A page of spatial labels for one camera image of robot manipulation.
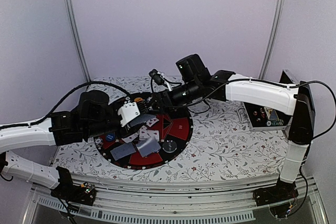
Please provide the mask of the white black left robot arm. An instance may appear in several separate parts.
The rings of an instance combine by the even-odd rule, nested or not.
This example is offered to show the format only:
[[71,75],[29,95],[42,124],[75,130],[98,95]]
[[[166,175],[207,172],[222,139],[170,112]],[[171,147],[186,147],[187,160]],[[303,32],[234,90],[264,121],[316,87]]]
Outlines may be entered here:
[[103,91],[83,92],[78,105],[71,111],[52,109],[36,121],[1,126],[1,178],[6,174],[40,184],[51,190],[54,197],[64,200],[93,198],[94,185],[76,186],[70,171],[49,167],[24,159],[14,149],[31,146],[64,146],[87,141],[91,137],[114,133],[117,138],[136,131],[134,120],[146,114],[146,101],[126,93],[121,101],[109,102]]

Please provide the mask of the blue pink chip stack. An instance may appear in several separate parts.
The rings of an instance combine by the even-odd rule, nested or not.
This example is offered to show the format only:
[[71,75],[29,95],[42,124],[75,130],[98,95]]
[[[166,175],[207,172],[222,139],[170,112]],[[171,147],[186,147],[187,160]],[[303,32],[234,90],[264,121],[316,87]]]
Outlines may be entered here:
[[94,139],[96,147],[102,147],[103,146],[103,139],[98,137]]

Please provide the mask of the orange big blind button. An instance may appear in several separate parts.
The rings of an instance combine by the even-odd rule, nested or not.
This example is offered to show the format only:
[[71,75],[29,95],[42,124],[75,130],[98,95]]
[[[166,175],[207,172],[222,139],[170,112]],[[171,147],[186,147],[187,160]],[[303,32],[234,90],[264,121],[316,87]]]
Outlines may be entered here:
[[134,101],[135,101],[136,103],[138,103],[138,102],[143,101],[143,99],[142,99],[142,98],[135,98]]

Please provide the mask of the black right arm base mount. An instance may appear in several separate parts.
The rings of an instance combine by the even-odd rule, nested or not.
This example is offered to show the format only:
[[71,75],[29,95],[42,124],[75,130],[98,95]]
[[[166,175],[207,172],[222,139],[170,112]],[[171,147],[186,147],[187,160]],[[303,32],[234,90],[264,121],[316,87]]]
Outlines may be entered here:
[[287,219],[298,212],[307,199],[309,184],[305,177],[303,177],[303,179],[305,183],[305,192],[304,198],[299,206],[296,204],[299,193],[295,182],[289,184],[277,180],[277,183],[274,186],[262,187],[254,190],[253,199],[257,206],[271,205],[286,201],[284,204],[270,207],[269,211],[276,219]]

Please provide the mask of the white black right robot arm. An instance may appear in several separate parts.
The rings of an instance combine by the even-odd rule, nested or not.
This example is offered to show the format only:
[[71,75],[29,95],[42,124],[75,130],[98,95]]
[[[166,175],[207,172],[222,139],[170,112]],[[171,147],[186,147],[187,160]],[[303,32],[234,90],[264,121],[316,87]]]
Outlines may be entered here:
[[187,108],[210,98],[267,107],[292,117],[287,153],[277,183],[254,190],[253,198],[261,206],[297,197],[295,180],[302,173],[302,164],[316,138],[311,82],[282,84],[225,70],[210,74],[198,54],[184,57],[176,62],[176,66],[183,80],[183,84],[176,87],[157,70],[149,72],[151,82],[166,87],[166,90],[153,94],[155,105],[162,111]]

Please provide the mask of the blue small blind button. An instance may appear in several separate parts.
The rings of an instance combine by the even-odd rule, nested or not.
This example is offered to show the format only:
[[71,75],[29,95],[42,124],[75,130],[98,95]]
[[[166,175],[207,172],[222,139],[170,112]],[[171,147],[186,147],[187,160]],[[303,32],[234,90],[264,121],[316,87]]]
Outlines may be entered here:
[[112,142],[115,139],[115,136],[113,134],[106,135],[106,141]]

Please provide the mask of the king of diamonds card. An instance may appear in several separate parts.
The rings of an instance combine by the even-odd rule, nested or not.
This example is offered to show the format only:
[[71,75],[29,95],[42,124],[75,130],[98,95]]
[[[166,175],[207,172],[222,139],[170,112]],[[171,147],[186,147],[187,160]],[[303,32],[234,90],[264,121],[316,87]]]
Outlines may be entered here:
[[141,140],[147,140],[149,138],[155,138],[157,141],[160,140],[160,133],[158,130],[150,130],[145,126],[142,126],[139,129],[139,139]]

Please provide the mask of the blue playing card deck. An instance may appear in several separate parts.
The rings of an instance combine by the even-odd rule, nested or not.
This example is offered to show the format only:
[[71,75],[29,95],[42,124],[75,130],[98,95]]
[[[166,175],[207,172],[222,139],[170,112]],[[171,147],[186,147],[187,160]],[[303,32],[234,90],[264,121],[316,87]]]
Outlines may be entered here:
[[128,123],[129,127],[134,127],[143,123],[147,123],[149,120],[155,118],[156,116],[153,114],[142,114],[133,119],[131,122]]

